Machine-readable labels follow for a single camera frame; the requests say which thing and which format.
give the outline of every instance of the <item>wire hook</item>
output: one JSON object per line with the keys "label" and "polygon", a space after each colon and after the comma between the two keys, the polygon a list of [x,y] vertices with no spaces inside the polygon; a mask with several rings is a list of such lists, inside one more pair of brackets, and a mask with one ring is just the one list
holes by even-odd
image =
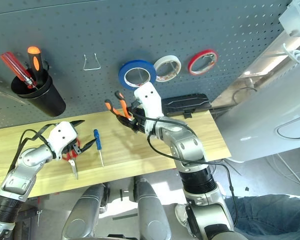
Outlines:
{"label": "wire hook", "polygon": [[86,57],[86,54],[83,54],[83,57],[84,57],[84,64],[83,64],[83,70],[84,71],[90,71],[90,70],[98,70],[98,69],[101,69],[101,65],[98,61],[98,58],[97,58],[97,54],[94,53],[94,58],[95,58],[95,61],[97,62],[98,66],[96,68],[86,68],[86,63],[87,63],[87,57]]}

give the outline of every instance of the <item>red screwdriver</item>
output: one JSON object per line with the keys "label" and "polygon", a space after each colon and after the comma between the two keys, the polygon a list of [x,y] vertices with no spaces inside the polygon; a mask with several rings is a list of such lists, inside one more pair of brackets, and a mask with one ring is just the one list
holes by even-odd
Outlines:
{"label": "red screwdriver", "polygon": [[1,54],[0,58],[14,74],[27,85],[28,89],[37,89],[37,82],[32,79],[30,73],[22,66],[12,52],[7,51]]}

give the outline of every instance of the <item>blue tape roll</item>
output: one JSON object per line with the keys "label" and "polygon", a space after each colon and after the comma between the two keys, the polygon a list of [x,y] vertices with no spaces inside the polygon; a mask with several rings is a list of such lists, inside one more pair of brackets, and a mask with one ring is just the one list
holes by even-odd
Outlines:
{"label": "blue tape roll", "polygon": [[[132,69],[143,69],[148,73],[148,78],[145,82],[141,84],[134,84],[129,82],[129,80],[126,78],[126,75],[129,71]],[[147,82],[151,82],[152,84],[156,81],[157,73],[155,70],[155,67],[150,62],[144,61],[144,60],[133,60],[128,61],[125,65],[123,65],[119,70],[119,81],[126,89],[129,90],[136,90],[138,87],[142,86],[143,84]]]}

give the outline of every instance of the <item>metal hook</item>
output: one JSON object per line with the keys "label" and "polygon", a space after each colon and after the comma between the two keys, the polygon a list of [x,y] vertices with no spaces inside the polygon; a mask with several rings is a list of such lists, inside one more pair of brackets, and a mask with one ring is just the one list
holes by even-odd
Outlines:
{"label": "metal hook", "polygon": [[144,83],[144,78],[142,77],[142,75],[141,75],[141,72],[140,72],[139,68],[137,68],[137,70],[138,70],[138,73],[139,73],[139,76],[140,76],[140,78],[141,78],[142,82]]}
{"label": "metal hook", "polygon": [[204,58],[206,58],[206,57],[210,58],[210,59],[211,59],[211,62],[213,62],[214,65],[216,65],[216,67],[217,67],[221,72],[223,71],[223,70],[219,67],[219,65],[217,64],[217,62],[215,61],[215,58],[214,58],[214,55],[213,55],[213,54],[204,55],[204,56],[202,57],[202,59],[204,59]]}
{"label": "metal hook", "polygon": [[83,54],[83,57],[84,57],[84,64],[83,64],[83,70],[84,71],[90,71],[90,70],[98,70],[98,69],[101,69],[101,65],[100,65],[100,63],[99,63],[99,61],[98,61],[98,58],[97,58],[97,54],[96,53],[94,53],[94,57],[95,57],[95,61],[98,63],[98,67],[96,67],[96,68],[88,68],[88,69],[86,69],[85,67],[86,67],[86,63],[87,63],[87,57],[86,57],[86,55],[85,54]]}
{"label": "metal hook", "polygon": [[177,76],[178,73],[177,73],[177,70],[176,70],[175,66],[172,64],[172,62],[170,62],[170,64],[171,64],[171,67],[173,68],[173,71],[174,71],[175,75]]}

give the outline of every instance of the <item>black cup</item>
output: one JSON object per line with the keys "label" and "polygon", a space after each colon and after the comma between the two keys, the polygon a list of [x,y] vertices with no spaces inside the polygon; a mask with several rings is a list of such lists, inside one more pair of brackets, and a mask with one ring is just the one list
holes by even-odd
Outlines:
{"label": "black cup", "polygon": [[[27,69],[27,71],[33,76],[31,69]],[[50,117],[59,116],[65,111],[66,103],[55,88],[48,72],[44,70],[43,74],[44,84],[38,90],[29,89],[17,76],[12,80],[11,90]]]}

